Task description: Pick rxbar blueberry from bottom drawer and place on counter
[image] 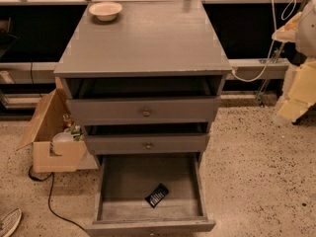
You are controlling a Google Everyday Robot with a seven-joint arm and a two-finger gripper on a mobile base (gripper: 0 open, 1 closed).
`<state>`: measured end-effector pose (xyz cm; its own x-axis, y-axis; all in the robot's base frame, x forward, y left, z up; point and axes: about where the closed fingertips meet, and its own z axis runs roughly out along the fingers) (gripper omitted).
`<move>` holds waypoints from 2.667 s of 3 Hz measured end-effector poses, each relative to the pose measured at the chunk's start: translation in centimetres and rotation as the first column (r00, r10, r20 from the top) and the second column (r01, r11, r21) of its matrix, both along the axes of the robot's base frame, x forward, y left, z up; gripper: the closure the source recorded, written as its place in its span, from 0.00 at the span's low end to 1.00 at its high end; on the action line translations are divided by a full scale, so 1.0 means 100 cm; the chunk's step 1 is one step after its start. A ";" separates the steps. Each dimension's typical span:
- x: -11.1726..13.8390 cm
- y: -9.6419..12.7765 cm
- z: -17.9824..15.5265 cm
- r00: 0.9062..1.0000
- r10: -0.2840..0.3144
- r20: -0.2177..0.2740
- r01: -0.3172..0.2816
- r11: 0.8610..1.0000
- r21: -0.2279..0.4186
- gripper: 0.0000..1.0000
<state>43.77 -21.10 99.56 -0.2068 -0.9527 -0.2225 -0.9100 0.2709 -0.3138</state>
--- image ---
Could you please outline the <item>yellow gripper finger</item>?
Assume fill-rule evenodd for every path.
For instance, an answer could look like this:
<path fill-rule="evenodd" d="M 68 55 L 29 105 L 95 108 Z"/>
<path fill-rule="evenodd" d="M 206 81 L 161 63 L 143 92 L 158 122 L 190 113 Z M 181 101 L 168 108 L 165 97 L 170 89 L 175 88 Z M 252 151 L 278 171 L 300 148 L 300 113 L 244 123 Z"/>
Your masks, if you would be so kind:
<path fill-rule="evenodd" d="M 316 61 L 300 66 L 290 65 L 285 73 L 282 96 L 277 102 L 276 116 L 295 121 L 316 104 Z"/>
<path fill-rule="evenodd" d="M 295 14 L 285 25 L 273 33 L 272 39 L 279 42 L 295 42 L 295 34 L 301 15 L 301 12 Z"/>

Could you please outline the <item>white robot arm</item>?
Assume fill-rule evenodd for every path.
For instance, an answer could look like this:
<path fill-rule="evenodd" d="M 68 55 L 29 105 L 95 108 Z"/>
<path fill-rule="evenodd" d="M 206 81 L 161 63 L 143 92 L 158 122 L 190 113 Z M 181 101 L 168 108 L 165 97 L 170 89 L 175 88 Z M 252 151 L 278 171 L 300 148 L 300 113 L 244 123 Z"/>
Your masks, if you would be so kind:
<path fill-rule="evenodd" d="M 285 72 L 282 95 L 276 103 L 274 121 L 288 123 L 301 118 L 316 104 L 316 0 L 293 16 L 272 35 L 279 42 L 294 42 L 306 60 Z"/>

